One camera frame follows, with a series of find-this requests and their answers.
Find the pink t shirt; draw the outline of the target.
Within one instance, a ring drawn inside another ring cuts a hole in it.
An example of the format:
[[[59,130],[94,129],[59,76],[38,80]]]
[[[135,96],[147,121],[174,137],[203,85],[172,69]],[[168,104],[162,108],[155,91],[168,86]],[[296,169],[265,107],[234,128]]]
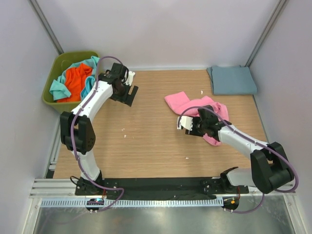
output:
[[[164,99],[170,109],[178,115],[181,115],[183,111],[190,107],[210,105],[212,106],[215,113],[220,115],[224,120],[229,121],[229,114],[226,105],[214,101],[208,96],[190,100],[185,92],[179,92],[168,95]]]

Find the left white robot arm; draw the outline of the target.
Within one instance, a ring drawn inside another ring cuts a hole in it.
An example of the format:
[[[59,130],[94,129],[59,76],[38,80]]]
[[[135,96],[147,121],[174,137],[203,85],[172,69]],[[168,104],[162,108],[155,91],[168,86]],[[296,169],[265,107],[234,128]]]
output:
[[[93,147],[96,142],[92,122],[109,99],[132,106],[137,86],[133,86],[135,73],[121,63],[110,70],[96,74],[96,81],[82,102],[70,112],[60,116],[60,139],[74,155],[80,178],[76,182],[76,195],[100,195],[105,191],[102,173],[97,166]]]

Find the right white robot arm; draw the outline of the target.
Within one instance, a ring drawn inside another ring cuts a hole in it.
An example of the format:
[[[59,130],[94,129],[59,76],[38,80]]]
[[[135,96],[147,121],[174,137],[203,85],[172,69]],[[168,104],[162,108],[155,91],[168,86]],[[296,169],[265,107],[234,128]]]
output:
[[[250,168],[233,168],[220,180],[220,188],[231,193],[237,186],[256,187],[260,192],[282,192],[281,187],[294,182],[287,191],[295,191],[299,184],[298,174],[289,163],[284,148],[277,142],[267,143],[255,139],[238,130],[211,106],[195,106],[198,116],[187,116],[187,108],[177,119],[177,128],[184,129],[188,135],[203,137],[205,135],[217,142],[228,144],[250,160]]]

